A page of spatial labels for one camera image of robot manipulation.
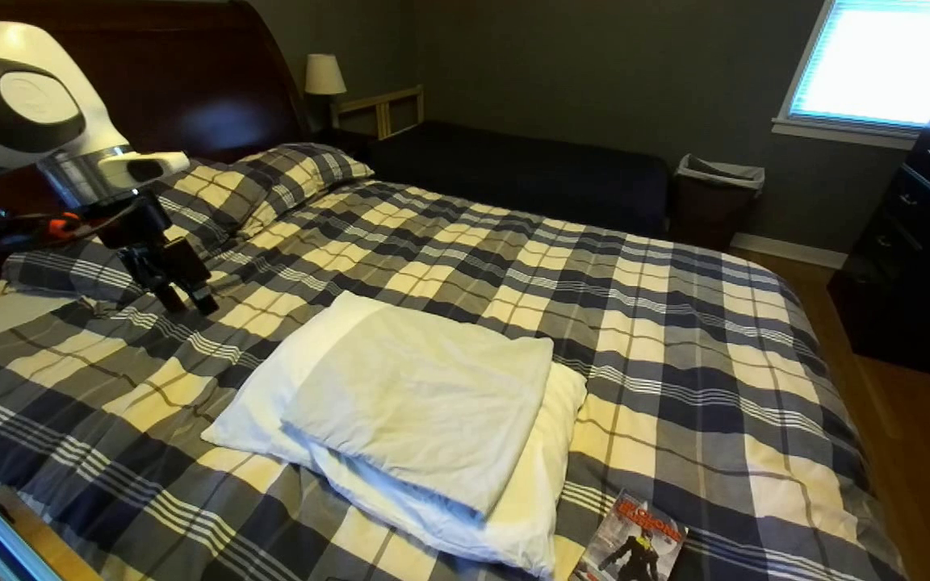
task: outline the plaid comforter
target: plaid comforter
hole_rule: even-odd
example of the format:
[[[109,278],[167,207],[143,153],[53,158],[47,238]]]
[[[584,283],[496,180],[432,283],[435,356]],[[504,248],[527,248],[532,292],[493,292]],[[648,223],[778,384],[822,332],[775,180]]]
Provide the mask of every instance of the plaid comforter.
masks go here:
[[[287,165],[241,172],[287,195]],[[0,486],[105,577],[516,577],[425,551],[305,468],[199,439],[340,292],[549,337],[589,378],[560,496],[562,574],[629,495],[692,530],[676,577],[902,577],[805,309],[759,265],[383,180],[241,205],[230,243],[196,248],[214,317],[133,295],[0,337]]]

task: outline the lamp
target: lamp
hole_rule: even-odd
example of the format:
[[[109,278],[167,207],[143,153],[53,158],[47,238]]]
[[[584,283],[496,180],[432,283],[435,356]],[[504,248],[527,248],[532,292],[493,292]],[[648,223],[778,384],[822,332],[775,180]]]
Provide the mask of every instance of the lamp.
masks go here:
[[[337,98],[346,93],[346,81],[337,55],[306,55],[306,93],[328,100],[328,130],[340,130]]]

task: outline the wooden headboard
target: wooden headboard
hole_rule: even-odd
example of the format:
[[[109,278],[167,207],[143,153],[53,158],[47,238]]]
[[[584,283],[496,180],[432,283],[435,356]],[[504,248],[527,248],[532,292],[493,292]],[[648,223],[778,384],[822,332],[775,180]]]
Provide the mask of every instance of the wooden headboard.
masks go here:
[[[309,135],[305,98],[246,0],[0,0],[0,21],[47,30],[138,153],[227,163]],[[57,205],[23,169],[0,179],[0,207]]]

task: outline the lampshade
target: lampshade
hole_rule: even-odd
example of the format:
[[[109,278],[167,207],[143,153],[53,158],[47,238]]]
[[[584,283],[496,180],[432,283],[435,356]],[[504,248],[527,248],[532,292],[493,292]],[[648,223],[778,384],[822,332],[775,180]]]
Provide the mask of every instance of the lampshade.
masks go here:
[[[306,55],[306,93],[346,93],[337,55]]]

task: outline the window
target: window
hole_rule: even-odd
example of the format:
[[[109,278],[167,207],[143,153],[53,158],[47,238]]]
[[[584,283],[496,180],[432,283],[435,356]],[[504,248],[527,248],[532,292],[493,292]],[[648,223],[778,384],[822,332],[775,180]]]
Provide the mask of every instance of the window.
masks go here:
[[[778,134],[907,146],[930,120],[930,0],[826,0]]]

